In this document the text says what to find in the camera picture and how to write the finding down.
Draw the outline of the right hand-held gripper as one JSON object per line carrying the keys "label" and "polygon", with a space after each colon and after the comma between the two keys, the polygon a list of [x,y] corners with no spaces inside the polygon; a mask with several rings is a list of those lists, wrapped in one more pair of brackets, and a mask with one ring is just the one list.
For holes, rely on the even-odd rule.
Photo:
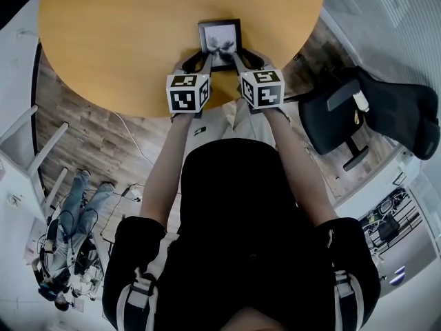
{"label": "right hand-held gripper", "polygon": [[241,56],[233,54],[239,76],[241,97],[252,114],[264,109],[280,108],[285,98],[285,80],[266,55],[243,48]]}

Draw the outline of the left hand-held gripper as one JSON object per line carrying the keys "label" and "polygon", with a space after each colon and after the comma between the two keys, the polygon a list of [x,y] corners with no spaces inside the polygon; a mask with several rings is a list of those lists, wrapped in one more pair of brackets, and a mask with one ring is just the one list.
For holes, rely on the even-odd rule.
{"label": "left hand-held gripper", "polygon": [[200,114],[210,98],[213,55],[199,50],[177,63],[167,76],[166,94],[171,114]]}

